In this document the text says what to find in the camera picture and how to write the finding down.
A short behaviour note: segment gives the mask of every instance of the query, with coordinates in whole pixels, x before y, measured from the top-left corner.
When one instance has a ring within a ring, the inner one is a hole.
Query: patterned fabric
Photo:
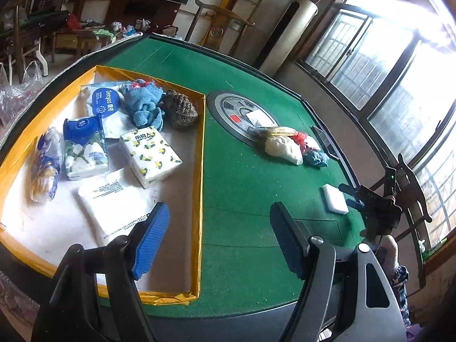
[[[409,327],[411,325],[409,319],[409,307],[407,304],[407,290],[405,289],[405,283],[407,283],[408,280],[409,272],[407,271],[407,268],[402,265],[400,265],[396,271],[389,276],[389,284],[393,289],[393,293],[399,305],[405,327]]]
[[[35,301],[22,293],[2,272],[0,272],[0,305],[5,307],[27,327],[33,327],[40,308]]]
[[[198,113],[187,95],[169,90],[162,101],[161,107],[166,112],[166,120],[175,129],[187,129],[198,118]]]

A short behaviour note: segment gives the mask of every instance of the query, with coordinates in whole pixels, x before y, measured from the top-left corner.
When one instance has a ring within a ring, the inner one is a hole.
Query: blue cloth
[[[163,115],[165,114],[158,106],[163,95],[163,89],[149,83],[144,87],[133,88],[124,93],[127,111],[133,118],[137,128],[155,126],[158,131],[163,127]]]
[[[405,289],[405,283],[409,280],[409,272],[405,266],[399,266],[394,273],[390,275],[389,284],[393,289],[393,293],[396,297],[396,301],[399,305],[402,320],[404,321],[405,327],[411,325],[409,319],[409,307],[407,305],[407,290]]]
[[[307,162],[311,166],[315,166],[315,167],[327,167],[328,166],[329,157],[326,155],[326,153],[323,153],[323,152],[316,152],[314,150],[311,150],[311,151],[303,154],[302,158],[305,162]]]

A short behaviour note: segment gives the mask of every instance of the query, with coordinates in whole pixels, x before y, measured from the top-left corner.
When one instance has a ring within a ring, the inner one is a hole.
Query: green cloth
[[[314,136],[302,104],[274,86],[227,63],[178,45],[144,39],[106,65],[134,70],[195,91],[239,92],[271,113],[280,125]],[[339,163],[315,169],[293,166],[252,148],[225,131],[206,111],[203,171],[201,296],[189,306],[145,306],[151,315],[211,317],[267,310],[295,301],[302,282],[287,268],[269,222],[282,201],[311,233],[354,248],[361,215],[330,212],[321,187],[347,183]]]
[[[111,40],[113,39],[114,37],[114,34],[109,32],[108,30],[105,30],[105,29],[97,29],[95,31],[92,31],[94,34],[97,34],[99,36],[109,36],[111,38]]]

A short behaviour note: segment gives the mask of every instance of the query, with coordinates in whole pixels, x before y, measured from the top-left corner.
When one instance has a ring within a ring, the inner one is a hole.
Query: lemon-printed tissue pack
[[[135,130],[120,139],[129,165],[144,188],[167,177],[182,160],[154,126]]]

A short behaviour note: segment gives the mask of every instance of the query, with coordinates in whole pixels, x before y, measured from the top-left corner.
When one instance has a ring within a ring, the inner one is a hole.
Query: wooden chair
[[[398,190],[396,193],[396,205],[398,205],[402,212],[407,218],[409,227],[404,230],[401,234],[396,236],[396,242],[401,241],[407,235],[411,234],[413,239],[413,245],[415,249],[416,259],[418,262],[418,278],[420,281],[420,288],[423,288],[426,285],[426,277],[423,268],[423,259],[421,257],[420,245],[418,243],[418,233],[416,228],[421,225],[424,221],[428,223],[432,222],[432,217],[429,215],[426,197],[424,195],[423,189],[421,188],[420,182],[416,177],[415,173],[410,169],[410,167],[404,162],[404,157],[402,154],[398,155],[398,165],[395,167],[397,170],[403,170],[405,176],[409,181],[409,184],[401,190]],[[377,181],[374,185],[371,186],[371,190],[377,190],[384,183],[384,178]],[[414,221],[410,213],[410,208],[418,202],[421,207],[422,217]]]
[[[215,17],[217,16],[222,16],[225,19],[222,19],[222,25],[212,27],[209,35],[211,36],[212,40],[206,41],[204,44],[204,47],[207,47],[209,49],[212,49],[214,51],[218,51],[220,48],[220,44],[222,43],[222,38],[223,35],[225,34],[225,27],[228,26],[228,24],[231,22],[231,20],[236,20],[241,23],[242,27],[239,32],[238,39],[234,43],[233,47],[230,50],[230,53],[234,52],[236,48],[238,47],[239,44],[239,39],[244,33],[245,29],[247,26],[252,27],[255,25],[255,23],[248,22],[247,20],[241,18],[238,14],[232,12],[231,10],[224,9],[223,7],[217,6],[217,5],[210,5],[210,4],[205,4],[202,3],[200,0],[195,0],[195,4],[198,5],[198,11],[195,14],[195,17],[193,18],[193,21],[190,25],[190,28],[188,29],[187,35],[185,36],[184,41],[189,41],[190,37],[192,36],[193,30],[195,29],[195,26],[197,25],[198,18],[201,15],[201,11],[203,9],[209,9],[213,12],[215,12]]]
[[[8,58],[10,85],[13,81],[13,64],[15,64],[17,75],[19,77],[19,83],[21,83],[26,68],[25,57],[33,52],[35,53],[36,58],[43,65],[43,75],[47,76],[47,62],[41,52],[42,38],[40,35],[40,24],[36,22],[35,24],[24,25],[21,27],[19,22],[19,6],[14,8],[13,22],[13,35],[9,35],[6,38],[6,55]],[[24,52],[25,46],[29,47],[26,52]]]

